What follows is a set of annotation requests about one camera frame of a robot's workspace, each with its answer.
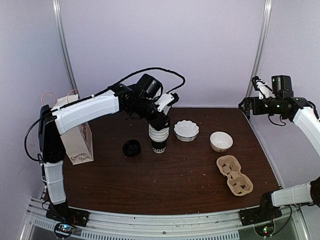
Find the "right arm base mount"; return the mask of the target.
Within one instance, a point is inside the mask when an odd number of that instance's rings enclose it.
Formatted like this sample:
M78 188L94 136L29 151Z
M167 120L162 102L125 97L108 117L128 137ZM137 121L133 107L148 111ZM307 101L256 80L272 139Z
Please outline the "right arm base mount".
M256 225L262 222L272 221L275 218L282 216L280 208L262 209L260 207L254 207L249 209L241 209L239 211L239 217L242 226Z

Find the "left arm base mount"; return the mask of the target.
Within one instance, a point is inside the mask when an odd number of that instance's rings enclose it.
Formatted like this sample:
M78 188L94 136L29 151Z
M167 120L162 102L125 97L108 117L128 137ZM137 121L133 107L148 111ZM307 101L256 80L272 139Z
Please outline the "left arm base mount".
M86 227L90 213L86 210L71 208L67 202L64 202L57 205L51 203L45 216L72 226Z

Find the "stack of paper cups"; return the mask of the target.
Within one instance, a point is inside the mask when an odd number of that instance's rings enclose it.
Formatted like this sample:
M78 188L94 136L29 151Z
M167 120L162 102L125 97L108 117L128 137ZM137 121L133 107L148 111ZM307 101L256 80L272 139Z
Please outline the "stack of paper cups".
M149 125L148 132L151 140L152 150L156 154L164 153L167 147L167 139L169 137L170 128L166 127L161 130L156 130Z

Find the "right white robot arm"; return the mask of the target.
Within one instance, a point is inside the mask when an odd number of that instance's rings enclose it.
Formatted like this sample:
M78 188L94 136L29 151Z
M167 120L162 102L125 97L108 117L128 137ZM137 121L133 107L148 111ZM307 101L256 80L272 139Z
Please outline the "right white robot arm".
M279 115L279 119L289 120L298 127L317 153L320 152L320 116L316 105L304 97L295 97L292 80L288 75L271 77L272 87L269 87L258 76L251 79L258 96L245 97L238 108L249 120L251 115ZM261 206L256 210L259 220L268 220L276 208L291 205L320 205L320 179L293 187L282 188L265 193L261 198Z

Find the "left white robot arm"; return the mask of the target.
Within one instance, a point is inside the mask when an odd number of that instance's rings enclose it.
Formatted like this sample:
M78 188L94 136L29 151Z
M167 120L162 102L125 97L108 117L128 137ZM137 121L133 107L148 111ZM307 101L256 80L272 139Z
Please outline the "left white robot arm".
M146 119L156 131L170 126L168 110L178 100L176 94L163 93L156 97L162 84L151 75L144 74L136 84L126 86L117 83L94 95L74 102L40 110L38 141L40 162L44 172L52 213L61 222L72 218L72 211L66 202L63 177L63 161L66 155L62 135L69 130L96 118L117 112L137 114Z

